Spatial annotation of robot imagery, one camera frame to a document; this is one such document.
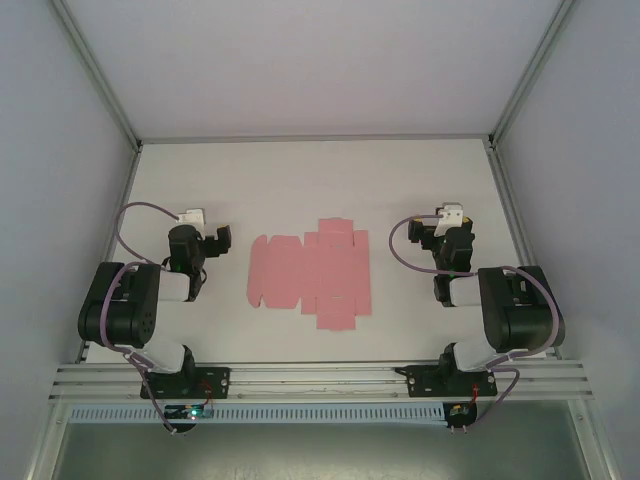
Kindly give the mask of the pink paper box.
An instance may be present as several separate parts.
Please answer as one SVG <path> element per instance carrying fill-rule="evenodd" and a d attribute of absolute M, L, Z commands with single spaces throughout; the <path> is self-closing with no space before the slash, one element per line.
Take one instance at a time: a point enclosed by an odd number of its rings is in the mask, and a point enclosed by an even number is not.
<path fill-rule="evenodd" d="M 328 218 L 303 237 L 257 237 L 247 299 L 254 308 L 299 308 L 316 317 L 318 329 L 355 329 L 358 317 L 372 314 L 369 232 L 350 219 Z"/>

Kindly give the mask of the circuit board with green light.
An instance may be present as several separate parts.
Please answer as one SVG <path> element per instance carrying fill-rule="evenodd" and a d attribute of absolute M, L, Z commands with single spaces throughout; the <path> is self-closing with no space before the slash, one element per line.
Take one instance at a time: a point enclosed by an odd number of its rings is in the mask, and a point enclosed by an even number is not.
<path fill-rule="evenodd" d="M 212 404 L 170 404 L 164 408 L 164 415 L 168 420 L 195 421 L 202 418 L 210 418 L 212 413 Z"/>

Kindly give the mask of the aluminium table side rail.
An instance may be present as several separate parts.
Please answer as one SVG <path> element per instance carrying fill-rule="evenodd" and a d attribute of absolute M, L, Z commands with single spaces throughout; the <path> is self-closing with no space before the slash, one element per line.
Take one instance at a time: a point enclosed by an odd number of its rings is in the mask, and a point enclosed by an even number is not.
<path fill-rule="evenodd" d="M 515 190 L 500 157 L 498 148 L 491 142 L 491 139 L 484 141 L 484 148 L 519 263 L 521 265 L 537 265 L 538 262 L 533 252 L 531 242 L 527 237 L 522 216 L 516 202 Z"/>
<path fill-rule="evenodd" d="M 139 145 L 138 148 L 132 154 L 130 168 L 125 178 L 122 192 L 116 201 L 114 213 L 108 224 L 108 230 L 107 230 L 108 236 L 106 238 L 106 244 L 105 244 L 103 253 L 101 255 L 100 262 L 111 260 L 115 252 L 116 244 L 117 244 L 116 231 L 118 230 L 121 222 L 120 210 L 129 200 L 130 192 L 133 187 L 135 175 L 139 165 L 141 152 L 142 152 L 142 145 Z"/>

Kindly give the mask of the aluminium frame post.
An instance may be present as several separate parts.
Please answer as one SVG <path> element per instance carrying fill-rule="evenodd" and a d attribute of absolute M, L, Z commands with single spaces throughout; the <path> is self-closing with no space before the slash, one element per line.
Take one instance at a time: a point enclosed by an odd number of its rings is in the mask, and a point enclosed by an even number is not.
<path fill-rule="evenodd" d="M 526 64 L 519 80 L 516 82 L 505 107 L 503 108 L 494 128 L 489 134 L 489 143 L 497 150 L 504 140 L 530 92 L 542 74 L 562 33 L 571 21 L 582 0 L 559 0 L 540 40 L 534 48 L 533 54 Z"/>
<path fill-rule="evenodd" d="M 107 112 L 115 122 L 121 134 L 127 140 L 134 152 L 140 150 L 142 141 L 135 133 L 134 128 L 106 75 L 104 74 L 97 57 L 95 56 L 88 39 L 82 32 L 79 22 L 75 18 L 67 0 L 47 0 L 54 15 L 59 21 L 62 30 L 68 37 L 72 51 L 78 56 L 96 93 Z"/>

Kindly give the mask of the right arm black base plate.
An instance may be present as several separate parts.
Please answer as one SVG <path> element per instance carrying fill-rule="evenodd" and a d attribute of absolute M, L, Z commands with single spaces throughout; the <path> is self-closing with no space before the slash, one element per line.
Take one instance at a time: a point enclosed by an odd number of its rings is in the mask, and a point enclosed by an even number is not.
<path fill-rule="evenodd" d="M 495 378 L 487 371 L 446 371 L 436 365 L 407 365 L 394 369 L 405 378 L 411 398 L 495 397 Z"/>

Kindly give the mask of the aluminium mounting rail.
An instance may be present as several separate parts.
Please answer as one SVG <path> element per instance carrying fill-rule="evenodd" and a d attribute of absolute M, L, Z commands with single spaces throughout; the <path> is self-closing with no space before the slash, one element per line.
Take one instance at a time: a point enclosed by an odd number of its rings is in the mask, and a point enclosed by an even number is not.
<path fill-rule="evenodd" d="M 577 360 L 521 359 L 507 398 L 511 401 L 591 400 L 591 385 Z M 417 402 L 405 378 L 394 372 L 402 362 L 231 363 L 227 403 Z M 58 368 L 49 400 L 67 403 L 140 403 L 141 378 L 124 363 L 65 364 Z"/>

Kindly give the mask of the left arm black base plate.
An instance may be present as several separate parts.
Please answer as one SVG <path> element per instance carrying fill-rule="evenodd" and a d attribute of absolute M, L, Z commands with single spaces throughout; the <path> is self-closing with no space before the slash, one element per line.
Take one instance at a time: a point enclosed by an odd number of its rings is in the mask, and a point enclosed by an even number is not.
<path fill-rule="evenodd" d="M 172 374 L 149 372 L 145 379 L 159 400 L 220 400 L 228 397 L 230 373 L 227 367 L 196 366 Z"/>

